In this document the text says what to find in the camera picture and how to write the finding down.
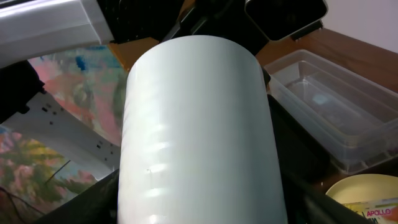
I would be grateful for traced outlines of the white cup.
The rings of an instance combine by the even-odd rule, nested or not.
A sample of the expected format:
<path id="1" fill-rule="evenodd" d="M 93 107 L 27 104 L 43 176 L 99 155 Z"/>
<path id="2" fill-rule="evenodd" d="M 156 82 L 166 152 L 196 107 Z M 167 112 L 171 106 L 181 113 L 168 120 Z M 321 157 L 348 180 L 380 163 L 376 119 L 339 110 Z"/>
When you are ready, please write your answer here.
<path id="1" fill-rule="evenodd" d="M 119 223 L 287 223 L 262 68 L 192 35 L 144 53 L 127 78 Z"/>

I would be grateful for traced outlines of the yellow plate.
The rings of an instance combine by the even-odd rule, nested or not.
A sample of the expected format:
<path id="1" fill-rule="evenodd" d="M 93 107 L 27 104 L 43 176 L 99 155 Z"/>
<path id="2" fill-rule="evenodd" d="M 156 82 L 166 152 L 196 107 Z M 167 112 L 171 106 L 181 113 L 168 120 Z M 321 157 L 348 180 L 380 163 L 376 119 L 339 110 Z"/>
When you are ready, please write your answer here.
<path id="1" fill-rule="evenodd" d="M 341 204 L 397 198 L 397 177 L 359 174 L 332 185 L 326 195 Z"/>

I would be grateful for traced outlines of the green yellow snack wrapper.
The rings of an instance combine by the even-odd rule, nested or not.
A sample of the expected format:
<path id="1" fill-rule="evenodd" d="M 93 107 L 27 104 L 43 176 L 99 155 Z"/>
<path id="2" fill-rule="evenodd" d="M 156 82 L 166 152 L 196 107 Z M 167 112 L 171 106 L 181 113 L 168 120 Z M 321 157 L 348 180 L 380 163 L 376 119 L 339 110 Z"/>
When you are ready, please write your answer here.
<path id="1" fill-rule="evenodd" d="M 344 206 L 375 224 L 397 224 L 397 198 L 346 203 Z"/>

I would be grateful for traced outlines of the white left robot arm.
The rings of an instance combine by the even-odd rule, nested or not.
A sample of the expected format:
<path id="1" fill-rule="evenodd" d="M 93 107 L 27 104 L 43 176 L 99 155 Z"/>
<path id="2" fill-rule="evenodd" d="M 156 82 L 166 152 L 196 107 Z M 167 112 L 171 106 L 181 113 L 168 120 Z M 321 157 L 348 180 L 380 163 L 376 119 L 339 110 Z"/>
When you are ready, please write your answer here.
<path id="1" fill-rule="evenodd" d="M 1 67 L 114 40 L 96 0 L 1 1 Z"/>

